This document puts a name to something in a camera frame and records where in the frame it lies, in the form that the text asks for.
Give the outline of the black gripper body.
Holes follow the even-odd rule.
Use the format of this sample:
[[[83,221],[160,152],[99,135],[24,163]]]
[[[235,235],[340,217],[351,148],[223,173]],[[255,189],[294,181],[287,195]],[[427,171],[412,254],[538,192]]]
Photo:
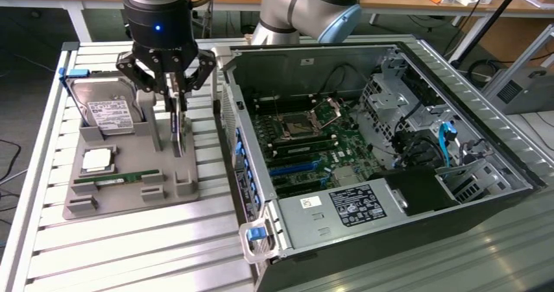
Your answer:
[[[123,3],[133,40],[123,59],[140,61],[156,73],[183,73],[198,56],[190,0],[160,5]]]

